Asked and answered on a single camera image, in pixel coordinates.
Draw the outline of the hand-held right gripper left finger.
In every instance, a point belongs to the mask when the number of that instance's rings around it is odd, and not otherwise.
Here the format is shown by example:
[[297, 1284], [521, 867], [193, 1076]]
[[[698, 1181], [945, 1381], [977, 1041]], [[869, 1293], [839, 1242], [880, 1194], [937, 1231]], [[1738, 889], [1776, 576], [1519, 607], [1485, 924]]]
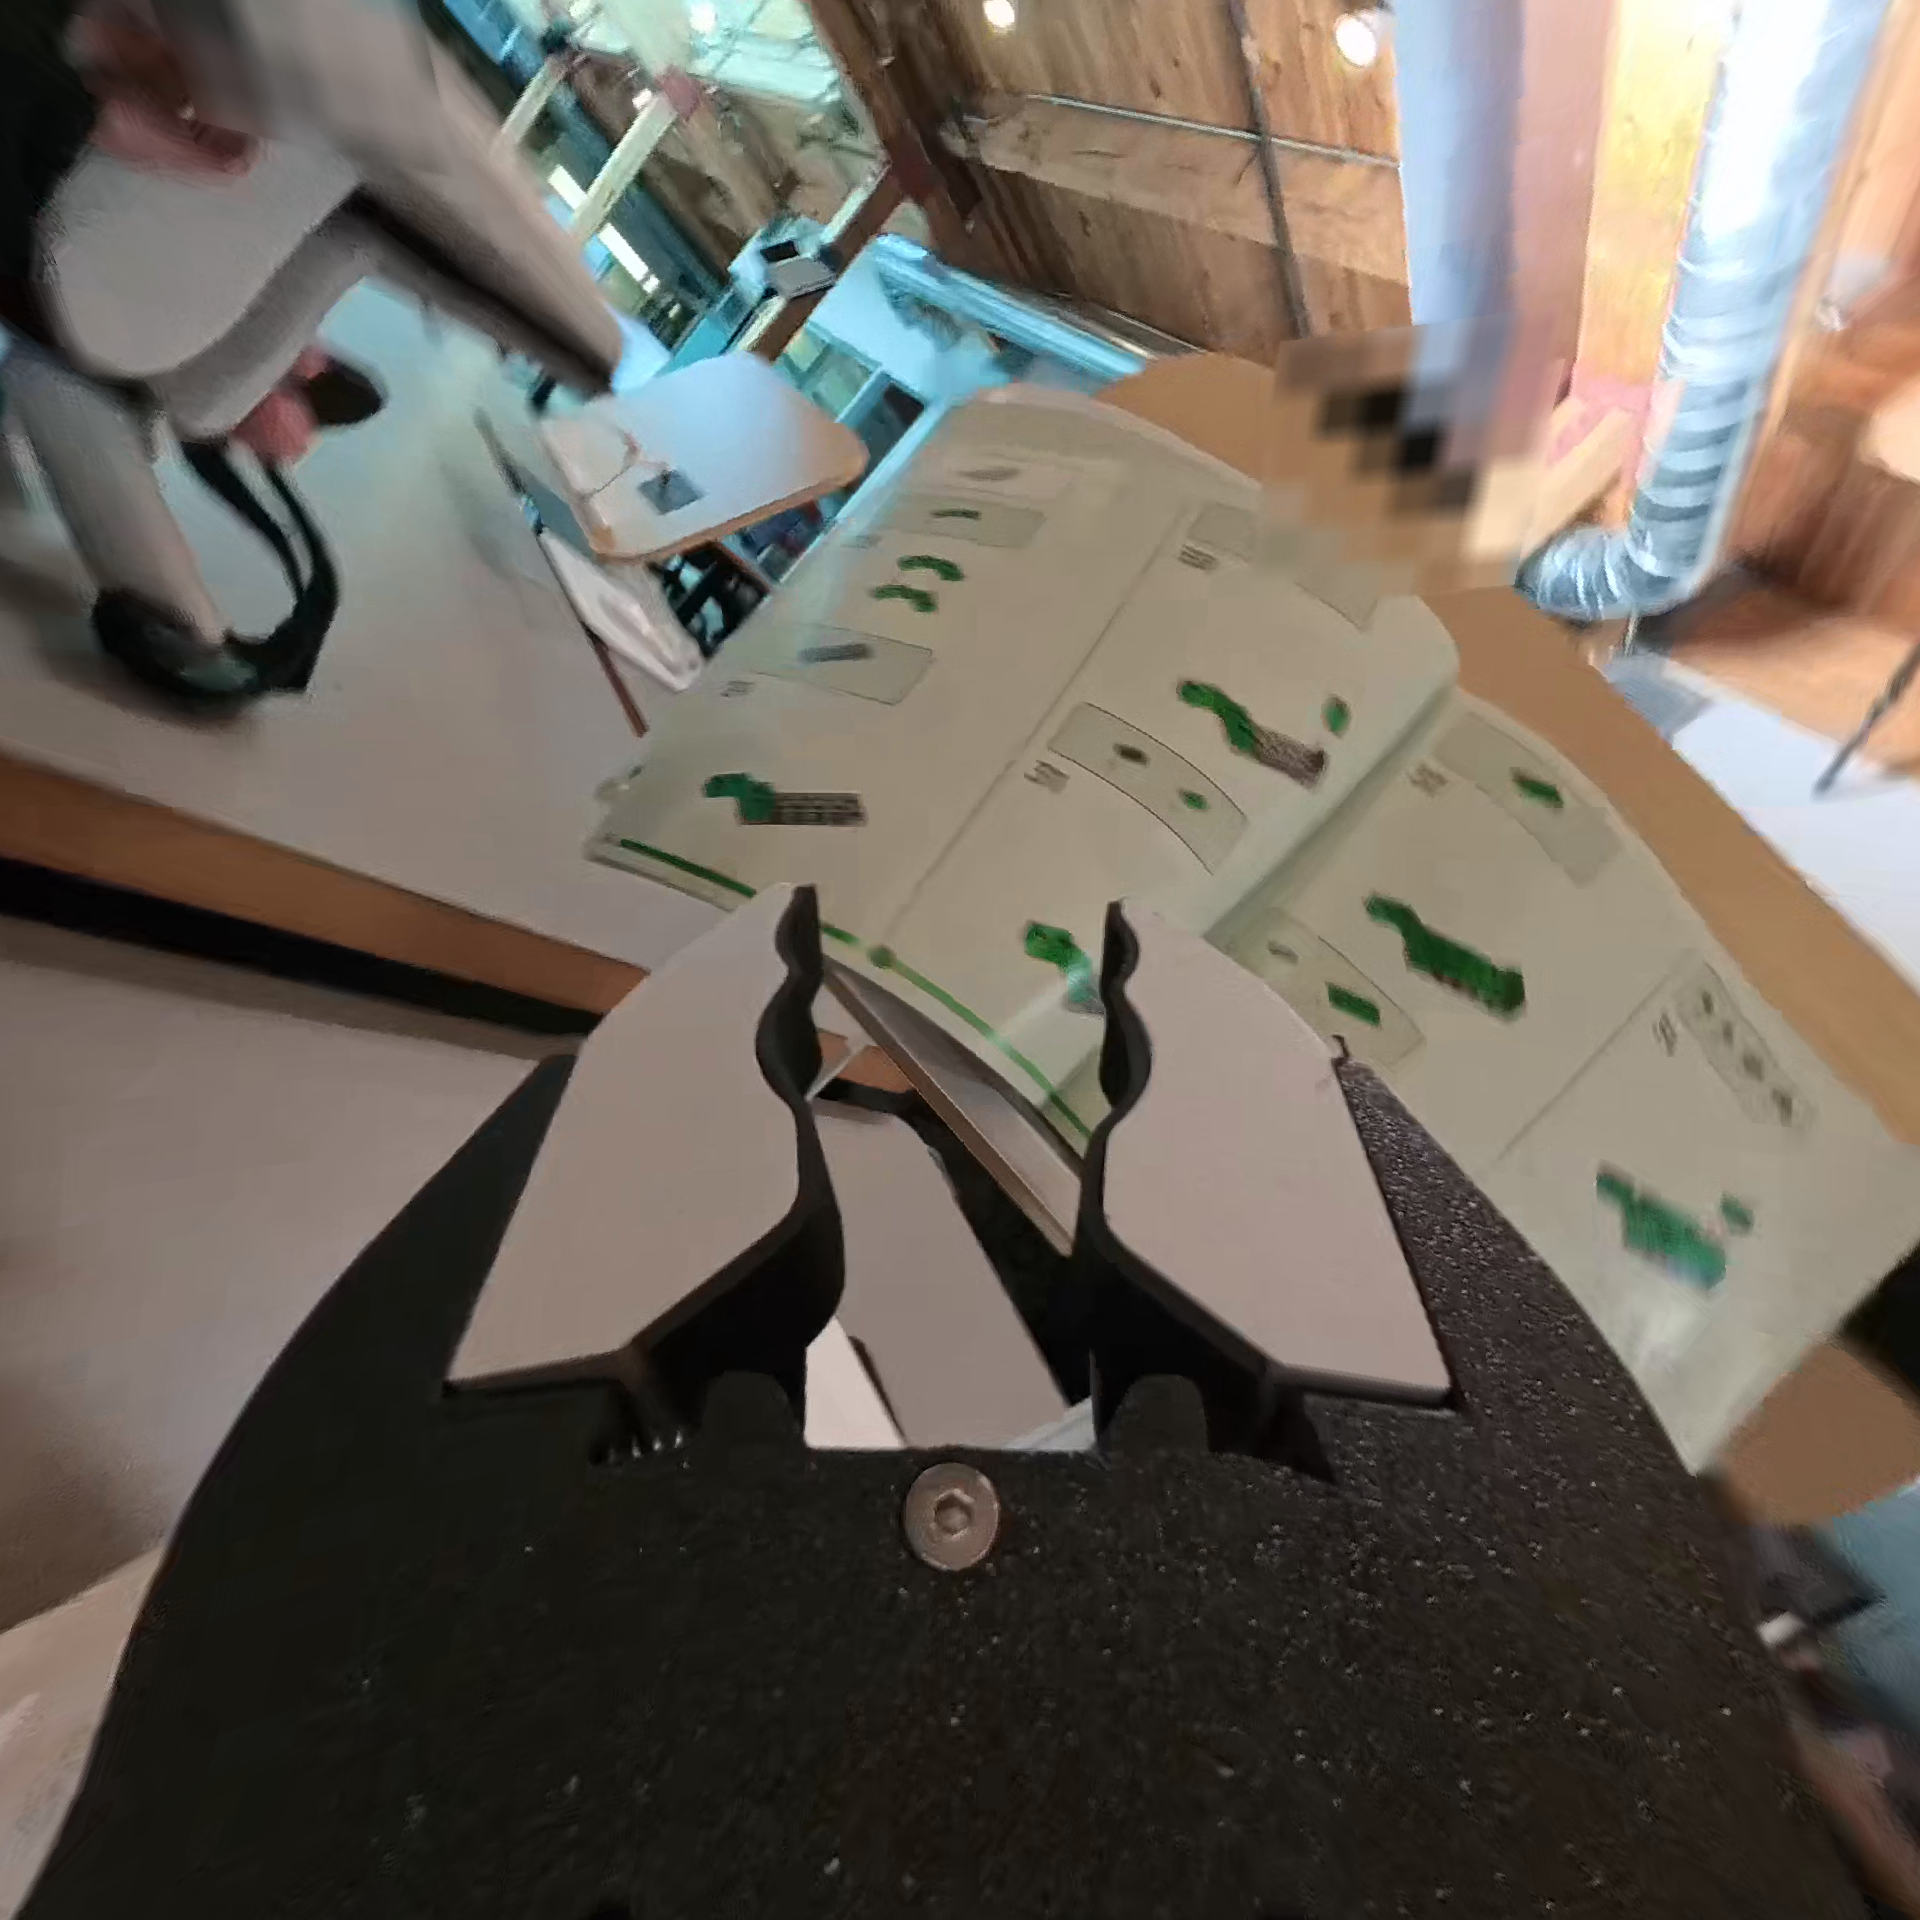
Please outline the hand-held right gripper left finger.
[[774, 885], [580, 1047], [449, 1357], [447, 1387], [610, 1386], [702, 1404], [728, 1373], [806, 1399], [845, 1284], [809, 1095], [817, 899]]

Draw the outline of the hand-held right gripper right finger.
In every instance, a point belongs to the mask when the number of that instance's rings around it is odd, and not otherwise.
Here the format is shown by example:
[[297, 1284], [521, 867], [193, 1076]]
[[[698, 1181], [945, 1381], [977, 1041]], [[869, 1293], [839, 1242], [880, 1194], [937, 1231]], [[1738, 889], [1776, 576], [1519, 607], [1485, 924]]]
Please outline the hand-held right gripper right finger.
[[1108, 907], [1074, 1260], [1229, 1381], [1440, 1409], [1449, 1365], [1333, 1047], [1201, 938]]

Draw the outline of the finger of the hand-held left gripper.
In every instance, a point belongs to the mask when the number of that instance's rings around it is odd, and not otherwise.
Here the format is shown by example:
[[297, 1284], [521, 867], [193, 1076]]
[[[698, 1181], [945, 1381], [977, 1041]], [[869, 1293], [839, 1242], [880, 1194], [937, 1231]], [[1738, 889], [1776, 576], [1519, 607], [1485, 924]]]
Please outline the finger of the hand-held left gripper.
[[557, 384], [610, 391], [607, 301], [415, 5], [204, 5], [201, 104], [252, 140], [238, 188], [264, 237], [353, 224]]

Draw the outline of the brick instruction booklet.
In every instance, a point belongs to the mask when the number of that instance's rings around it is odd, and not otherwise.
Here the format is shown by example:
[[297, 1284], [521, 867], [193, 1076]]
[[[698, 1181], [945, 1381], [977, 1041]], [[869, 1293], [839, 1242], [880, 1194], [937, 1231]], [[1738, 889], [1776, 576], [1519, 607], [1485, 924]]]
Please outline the brick instruction booklet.
[[602, 791], [586, 855], [816, 888], [1069, 1143], [1128, 899], [1370, 1067], [1708, 1465], [1914, 1252], [1914, 991], [1509, 592], [1441, 608], [1318, 393], [1253, 471], [1118, 395], [917, 429]]

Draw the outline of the wooden book stand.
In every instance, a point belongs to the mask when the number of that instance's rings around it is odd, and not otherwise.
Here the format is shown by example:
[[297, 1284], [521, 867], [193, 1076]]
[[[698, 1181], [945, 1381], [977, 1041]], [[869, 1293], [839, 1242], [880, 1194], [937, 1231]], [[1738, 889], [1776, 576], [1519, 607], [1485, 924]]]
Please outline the wooden book stand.
[[782, 584], [782, 532], [816, 532], [870, 456], [774, 365], [726, 352], [540, 423], [518, 483], [566, 608], [602, 665], [684, 692]]
[[1150, 1284], [1314, 1386], [1432, 1399], [1329, 1059], [1512, 1220], [1696, 1473], [1914, 1477], [1836, 1328], [1914, 1242], [1914, 991], [1512, 592], [1455, 332], [997, 386], [790, 591], [865, 795], [856, 964], [1058, 1128]]

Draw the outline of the silver ventilation duct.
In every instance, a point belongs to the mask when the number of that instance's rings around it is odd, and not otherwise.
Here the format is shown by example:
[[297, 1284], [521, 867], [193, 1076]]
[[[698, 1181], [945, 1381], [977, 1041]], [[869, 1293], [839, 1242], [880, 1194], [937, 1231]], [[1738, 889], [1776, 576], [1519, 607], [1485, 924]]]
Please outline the silver ventilation duct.
[[1575, 525], [1519, 567], [1549, 617], [1686, 604], [1713, 573], [1895, 8], [1738, 5], [1718, 61], [1657, 373], [1663, 421], [1618, 528]]

